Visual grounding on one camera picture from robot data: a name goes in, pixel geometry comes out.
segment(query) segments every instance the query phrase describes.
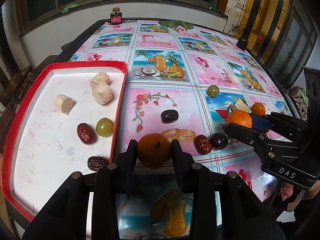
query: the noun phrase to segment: juice glass print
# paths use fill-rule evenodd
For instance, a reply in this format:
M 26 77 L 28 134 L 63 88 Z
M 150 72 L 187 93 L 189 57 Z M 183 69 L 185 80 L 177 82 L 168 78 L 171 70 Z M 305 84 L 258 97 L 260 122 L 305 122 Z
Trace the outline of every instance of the juice glass print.
M 166 235 L 178 237 L 187 230 L 185 209 L 186 201 L 184 199 L 167 202 L 167 220 L 164 225 Z

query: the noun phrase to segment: tangerine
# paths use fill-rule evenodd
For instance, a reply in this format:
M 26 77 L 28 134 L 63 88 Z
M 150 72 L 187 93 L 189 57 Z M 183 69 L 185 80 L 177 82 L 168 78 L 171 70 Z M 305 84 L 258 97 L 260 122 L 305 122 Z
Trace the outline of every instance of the tangerine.
M 253 114 L 263 116 L 266 113 L 266 108 L 262 103 L 254 103 L 251 107 Z
M 159 169 L 171 158 L 170 141 L 160 133 L 146 134 L 137 144 L 137 155 L 146 167 Z
M 234 110 L 229 114 L 227 118 L 227 124 L 236 123 L 248 128 L 252 127 L 252 119 L 251 116 L 243 110 Z

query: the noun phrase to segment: screw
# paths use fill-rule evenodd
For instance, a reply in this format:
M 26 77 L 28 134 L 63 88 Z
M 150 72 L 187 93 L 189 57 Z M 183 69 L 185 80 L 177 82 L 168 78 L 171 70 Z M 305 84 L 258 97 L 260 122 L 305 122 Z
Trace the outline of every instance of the screw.
M 79 171 L 75 171 L 71 174 L 71 178 L 77 179 L 81 176 L 81 173 Z
M 199 170 L 199 169 L 201 169 L 201 164 L 199 164 L 199 163 L 193 163 L 193 164 L 191 165 L 191 167 L 192 167 L 193 169 L 195 169 L 195 170 Z
M 235 171 L 229 171 L 228 175 L 232 178 L 235 178 L 236 176 L 238 176 L 238 173 L 236 173 Z
M 109 170 L 114 170 L 114 169 L 117 168 L 117 164 L 115 164 L 115 163 L 109 163 L 107 167 L 108 167 Z

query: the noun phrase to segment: pineapple print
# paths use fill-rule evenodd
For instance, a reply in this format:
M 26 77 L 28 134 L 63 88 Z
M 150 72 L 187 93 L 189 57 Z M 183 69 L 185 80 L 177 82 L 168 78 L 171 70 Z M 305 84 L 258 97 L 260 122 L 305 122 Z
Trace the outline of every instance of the pineapple print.
M 171 66 L 169 67 L 169 72 L 176 74 L 176 75 L 169 75 L 169 76 L 184 77 L 185 73 L 184 73 L 183 69 L 180 66 L 178 66 L 179 58 L 177 56 L 175 56 L 175 55 L 172 55 L 172 54 L 168 53 L 166 55 L 166 59 L 171 64 Z

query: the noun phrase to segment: white wall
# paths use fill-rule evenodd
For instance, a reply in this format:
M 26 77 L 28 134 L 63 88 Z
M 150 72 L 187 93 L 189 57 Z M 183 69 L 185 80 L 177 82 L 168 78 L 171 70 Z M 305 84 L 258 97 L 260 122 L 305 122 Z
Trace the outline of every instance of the white wall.
M 12 55 L 17 62 L 19 69 L 29 66 L 28 59 L 23 51 L 21 42 L 17 33 L 16 26 L 14 25 L 13 0 L 6 0 L 2 5 L 2 21 L 5 36 L 12 52 Z
M 244 2 L 245 0 L 228 0 L 225 12 L 225 14 L 229 16 L 226 28 L 224 30 L 226 33 L 232 29 L 233 24 L 236 25 L 238 23 Z
M 318 32 L 318 38 L 306 66 L 314 69 L 320 69 L 320 33 L 317 27 L 316 30 Z M 306 80 L 303 71 L 294 82 L 292 87 L 294 88 L 296 86 L 306 88 Z
M 113 7 L 120 7 L 123 17 L 148 17 L 183 20 L 223 31 L 226 19 L 209 11 L 179 3 L 127 0 L 71 11 L 20 37 L 32 66 L 38 66 L 48 55 L 61 53 L 61 46 L 73 41 L 90 25 L 110 17 Z

